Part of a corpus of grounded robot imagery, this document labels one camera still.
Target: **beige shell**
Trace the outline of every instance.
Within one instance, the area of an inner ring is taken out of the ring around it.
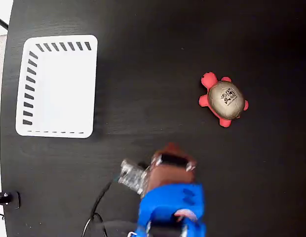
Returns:
[[[208,92],[210,107],[224,119],[235,119],[244,110],[245,100],[237,87],[229,81],[219,81]]]

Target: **brown object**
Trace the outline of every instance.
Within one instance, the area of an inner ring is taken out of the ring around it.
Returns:
[[[181,161],[184,158],[188,165],[187,167],[179,167],[165,162],[160,163],[161,155],[175,156]],[[148,183],[144,194],[162,185],[194,182],[195,166],[196,161],[191,156],[185,154],[177,145],[169,143],[163,150],[157,151],[152,157],[150,170],[148,171]]]

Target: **black table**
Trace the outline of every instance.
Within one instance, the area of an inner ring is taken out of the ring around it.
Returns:
[[[98,39],[94,132],[22,137],[15,111],[22,48],[40,36]],[[229,76],[249,110],[222,128],[198,105],[200,77]],[[208,235],[306,236],[306,5],[256,1],[23,0],[9,25],[1,101],[1,176],[18,190],[8,237],[79,236],[124,158],[173,141],[199,162]],[[114,185],[105,221],[135,221],[139,198]]]

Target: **white plastic basket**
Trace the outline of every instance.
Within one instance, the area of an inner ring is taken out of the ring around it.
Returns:
[[[86,138],[93,131],[97,39],[30,38],[21,60],[16,131],[22,136]]]

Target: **toy turtle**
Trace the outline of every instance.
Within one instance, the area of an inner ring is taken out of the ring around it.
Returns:
[[[238,119],[241,112],[248,109],[248,102],[228,77],[217,80],[214,73],[206,73],[201,83],[208,89],[199,98],[199,105],[208,106],[220,120],[222,127],[229,127],[232,119]]]

